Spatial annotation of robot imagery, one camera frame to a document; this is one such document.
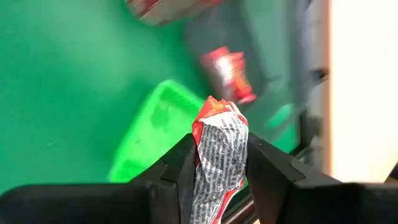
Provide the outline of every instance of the red and silver wrapper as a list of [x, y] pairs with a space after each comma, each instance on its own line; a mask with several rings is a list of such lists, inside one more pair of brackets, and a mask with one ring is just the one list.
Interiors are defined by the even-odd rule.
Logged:
[[197, 156], [190, 223], [220, 223], [244, 185], [248, 121], [234, 103], [210, 96], [192, 124], [192, 134]]

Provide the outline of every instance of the red wrapper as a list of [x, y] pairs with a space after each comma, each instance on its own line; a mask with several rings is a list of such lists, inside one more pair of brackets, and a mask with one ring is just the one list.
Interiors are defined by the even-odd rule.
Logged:
[[210, 96], [192, 124], [192, 134], [197, 159], [190, 223], [220, 223], [244, 185], [248, 121], [234, 103]]
[[238, 104], [256, 99], [246, 78], [243, 52], [230, 53], [220, 47], [203, 56], [202, 62], [210, 72], [210, 80], [222, 99]]

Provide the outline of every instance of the green plastic tray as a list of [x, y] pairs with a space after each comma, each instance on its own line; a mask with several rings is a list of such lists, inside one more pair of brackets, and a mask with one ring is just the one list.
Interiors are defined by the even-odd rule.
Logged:
[[129, 182], [150, 167], [191, 132], [203, 102], [172, 80], [160, 83], [120, 144], [109, 180]]

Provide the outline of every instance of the red snack bag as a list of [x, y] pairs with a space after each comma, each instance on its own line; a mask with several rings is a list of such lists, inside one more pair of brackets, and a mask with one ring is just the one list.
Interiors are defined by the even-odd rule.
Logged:
[[222, 99], [239, 104], [256, 99], [246, 78], [243, 52], [230, 53], [227, 47], [220, 47], [204, 55], [202, 62], [209, 70], [210, 80]]
[[232, 196], [243, 188], [248, 121], [234, 103], [209, 96], [192, 134], [197, 159], [190, 223], [220, 223]]
[[151, 25], [166, 24], [183, 16], [198, 14], [221, 0], [127, 0], [140, 20]]

